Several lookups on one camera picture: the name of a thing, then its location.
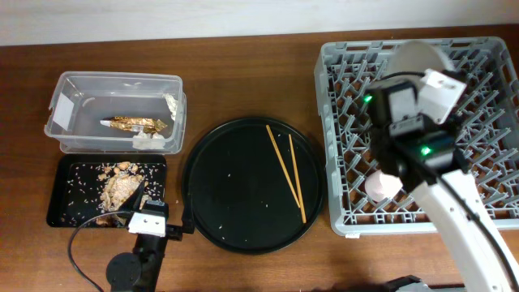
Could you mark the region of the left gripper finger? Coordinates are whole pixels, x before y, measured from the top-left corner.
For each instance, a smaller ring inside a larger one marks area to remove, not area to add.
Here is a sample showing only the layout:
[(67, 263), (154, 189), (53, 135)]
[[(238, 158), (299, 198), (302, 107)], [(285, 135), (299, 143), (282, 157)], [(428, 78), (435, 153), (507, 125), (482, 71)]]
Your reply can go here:
[(193, 234), (195, 231), (195, 220), (192, 206), (192, 195), (187, 192), (183, 194), (183, 212), (182, 212), (182, 232), (184, 234)]
[(137, 211), (142, 201), (145, 189), (145, 181), (142, 181), (135, 191), (119, 206), (118, 211)]

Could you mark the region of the wooden chopstick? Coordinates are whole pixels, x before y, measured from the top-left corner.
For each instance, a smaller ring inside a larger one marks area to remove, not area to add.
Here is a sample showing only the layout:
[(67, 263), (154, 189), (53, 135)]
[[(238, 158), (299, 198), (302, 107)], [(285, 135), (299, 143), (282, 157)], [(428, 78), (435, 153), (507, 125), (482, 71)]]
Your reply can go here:
[(301, 189), (299, 173), (298, 173), (298, 164), (297, 164), (297, 159), (296, 159), (296, 155), (295, 155), (294, 142), (293, 142), (293, 138), (292, 138), (291, 134), (289, 134), (289, 142), (290, 142), (290, 153), (291, 153), (292, 163), (293, 163), (293, 168), (294, 168), (294, 178), (295, 178), (296, 190), (297, 190), (297, 195), (298, 195), (298, 202), (300, 205), (302, 223), (305, 225), (307, 223), (307, 215), (306, 215), (303, 197), (302, 197), (302, 189)]
[(277, 142), (275, 141), (275, 138), (274, 138), (274, 135), (272, 133), (271, 127), (268, 124), (265, 127), (266, 127), (266, 130), (267, 130), (268, 136), (269, 136), (269, 138), (271, 140), (271, 143), (272, 143), (272, 146), (274, 148), (274, 151), (275, 151), (275, 153), (277, 155), (277, 159), (278, 159), (279, 164), (281, 166), (282, 172), (285, 175), (286, 182), (288, 183), (289, 189), (290, 189), (290, 191), (291, 191), (291, 193), (292, 193), (292, 195), (294, 197), (294, 200), (296, 201), (296, 205), (298, 206), (298, 208), (301, 209), (301, 204), (299, 203), (298, 196), (296, 195), (293, 183), (292, 183), (292, 181), (290, 179), (290, 176), (288, 174), (288, 171), (286, 169), (285, 163), (284, 163), (283, 158), (281, 156), (281, 152), (280, 152), (280, 150), (279, 150), (279, 148), (277, 146)]

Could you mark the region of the pink plastic cup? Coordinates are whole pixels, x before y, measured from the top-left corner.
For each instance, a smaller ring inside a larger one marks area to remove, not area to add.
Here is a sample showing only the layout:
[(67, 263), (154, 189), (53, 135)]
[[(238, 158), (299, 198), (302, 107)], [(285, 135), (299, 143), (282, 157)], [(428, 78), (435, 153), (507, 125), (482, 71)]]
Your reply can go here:
[(402, 181), (395, 176), (377, 170), (370, 174), (364, 184), (367, 195), (375, 202), (391, 199), (402, 189)]

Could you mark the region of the grey-green plate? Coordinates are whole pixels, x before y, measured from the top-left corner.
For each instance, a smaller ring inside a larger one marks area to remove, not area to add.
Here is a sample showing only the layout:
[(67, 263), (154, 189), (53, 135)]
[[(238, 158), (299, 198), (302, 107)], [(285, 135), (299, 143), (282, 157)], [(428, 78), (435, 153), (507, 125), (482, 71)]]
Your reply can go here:
[(388, 59), (383, 77), (390, 75), (422, 78), (426, 70), (455, 71), (453, 62), (438, 46), (424, 41), (407, 41)]

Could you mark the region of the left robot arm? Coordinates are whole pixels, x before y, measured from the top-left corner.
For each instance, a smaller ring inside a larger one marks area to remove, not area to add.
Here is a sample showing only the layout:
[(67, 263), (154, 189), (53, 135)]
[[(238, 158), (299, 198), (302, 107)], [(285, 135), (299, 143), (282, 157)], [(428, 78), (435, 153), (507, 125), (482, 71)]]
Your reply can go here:
[(170, 241), (181, 241), (184, 234), (193, 234), (195, 223), (192, 198), (183, 203), (182, 224), (169, 224), (169, 206), (159, 200), (142, 201), (145, 184), (142, 182), (120, 206), (129, 212), (126, 228), (136, 234), (131, 252), (116, 255), (106, 268), (106, 279), (112, 291), (154, 291)]

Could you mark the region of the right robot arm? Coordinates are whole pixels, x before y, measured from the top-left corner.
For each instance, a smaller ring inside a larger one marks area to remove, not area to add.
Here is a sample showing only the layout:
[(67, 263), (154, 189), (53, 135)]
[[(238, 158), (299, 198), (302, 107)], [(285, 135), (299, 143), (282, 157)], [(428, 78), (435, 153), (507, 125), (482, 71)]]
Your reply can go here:
[(468, 291), (516, 291), (518, 263), (484, 208), (450, 119), (466, 85), (440, 76), (375, 81), (363, 98), (371, 156), (440, 233)]

